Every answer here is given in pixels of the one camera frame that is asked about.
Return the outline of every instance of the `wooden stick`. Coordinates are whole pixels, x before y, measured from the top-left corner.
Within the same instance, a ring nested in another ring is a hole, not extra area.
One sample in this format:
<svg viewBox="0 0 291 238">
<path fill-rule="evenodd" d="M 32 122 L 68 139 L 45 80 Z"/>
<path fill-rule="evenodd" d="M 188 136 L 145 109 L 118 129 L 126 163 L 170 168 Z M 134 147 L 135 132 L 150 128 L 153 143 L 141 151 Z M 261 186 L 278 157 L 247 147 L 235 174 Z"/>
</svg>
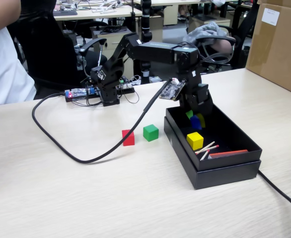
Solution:
<svg viewBox="0 0 291 238">
<path fill-rule="evenodd" d="M 207 149 L 205 149 L 205 150 L 203 150 L 203 151 L 207 151 L 207 150 L 213 150 L 213 149 L 215 149 L 215 148 L 218 148 L 218 147 L 219 147 L 219 145 L 212 146 L 212 147 L 210 147 L 210 148 L 207 148 Z"/>
<path fill-rule="evenodd" d="M 203 157 L 200 159 L 200 161 L 202 161 L 202 160 L 207 156 L 207 154 L 209 153 L 209 151 L 210 151 L 210 150 L 207 150 L 207 151 L 205 152 L 205 154 L 204 154 Z"/>
<path fill-rule="evenodd" d="M 211 144 L 205 146 L 202 150 L 198 151 L 198 152 L 195 152 L 195 154 L 200 154 L 201 152 L 203 152 L 205 149 L 209 148 L 211 145 L 213 145 L 215 143 L 215 141 L 213 141 Z"/>
</svg>

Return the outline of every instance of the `black box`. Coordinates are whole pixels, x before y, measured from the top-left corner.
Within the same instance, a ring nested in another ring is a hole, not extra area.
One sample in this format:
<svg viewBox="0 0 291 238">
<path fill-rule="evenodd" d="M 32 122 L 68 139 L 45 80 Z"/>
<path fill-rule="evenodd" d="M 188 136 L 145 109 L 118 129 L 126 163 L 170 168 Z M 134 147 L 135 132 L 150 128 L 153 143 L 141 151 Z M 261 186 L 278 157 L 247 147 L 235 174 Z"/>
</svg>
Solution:
<svg viewBox="0 0 291 238">
<path fill-rule="evenodd" d="M 181 107 L 167 108 L 164 132 L 195 189 L 237 182 L 256 177 L 262 149 L 214 105 L 212 114 L 205 117 L 206 128 L 195 130 Z M 212 153 L 248 150 L 239 155 L 200 161 L 186 140 L 187 134 L 197 131 L 203 147 L 215 141 L 219 148 Z"/>
</svg>

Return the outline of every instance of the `red cube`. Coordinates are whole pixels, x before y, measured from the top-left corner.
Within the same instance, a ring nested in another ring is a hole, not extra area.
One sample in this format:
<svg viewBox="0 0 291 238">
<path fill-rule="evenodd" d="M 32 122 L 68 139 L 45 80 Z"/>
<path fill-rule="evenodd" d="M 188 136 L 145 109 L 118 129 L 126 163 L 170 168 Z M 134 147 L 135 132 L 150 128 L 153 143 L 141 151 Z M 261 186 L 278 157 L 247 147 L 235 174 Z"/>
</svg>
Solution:
<svg viewBox="0 0 291 238">
<path fill-rule="evenodd" d="M 122 138 L 124 138 L 130 130 L 123 130 L 122 131 Z M 127 139 L 124 141 L 124 146 L 135 145 L 135 135 L 132 132 Z"/>
</svg>

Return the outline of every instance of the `brown cardboard box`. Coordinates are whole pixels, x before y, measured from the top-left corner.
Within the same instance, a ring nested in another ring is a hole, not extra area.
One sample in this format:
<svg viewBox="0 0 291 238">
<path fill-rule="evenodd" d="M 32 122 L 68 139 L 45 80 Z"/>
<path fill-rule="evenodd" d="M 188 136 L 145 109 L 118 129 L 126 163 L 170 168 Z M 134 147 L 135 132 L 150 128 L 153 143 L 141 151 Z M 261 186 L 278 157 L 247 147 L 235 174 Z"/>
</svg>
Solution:
<svg viewBox="0 0 291 238">
<path fill-rule="evenodd" d="M 246 68 L 291 91 L 291 0 L 258 2 L 261 5 Z"/>
</svg>

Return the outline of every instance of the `robotic arm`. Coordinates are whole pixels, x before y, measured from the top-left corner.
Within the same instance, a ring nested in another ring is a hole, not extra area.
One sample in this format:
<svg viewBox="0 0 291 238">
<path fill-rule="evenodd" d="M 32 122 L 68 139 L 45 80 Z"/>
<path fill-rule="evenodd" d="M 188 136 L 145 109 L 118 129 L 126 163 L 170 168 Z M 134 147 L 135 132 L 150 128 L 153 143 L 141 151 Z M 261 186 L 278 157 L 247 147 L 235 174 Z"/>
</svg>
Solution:
<svg viewBox="0 0 291 238">
<path fill-rule="evenodd" d="M 198 49 L 159 42 L 142 44 L 136 33 L 125 35 L 113 56 L 103 66 L 91 70 L 90 83 L 100 89 L 104 106 L 119 104 L 116 86 L 124 72 L 123 58 L 126 54 L 133 60 L 175 64 L 177 78 L 184 86 L 174 100 L 180 100 L 180 106 L 187 111 L 210 114 L 213 101 L 208 85 L 202 84 Z"/>
</svg>

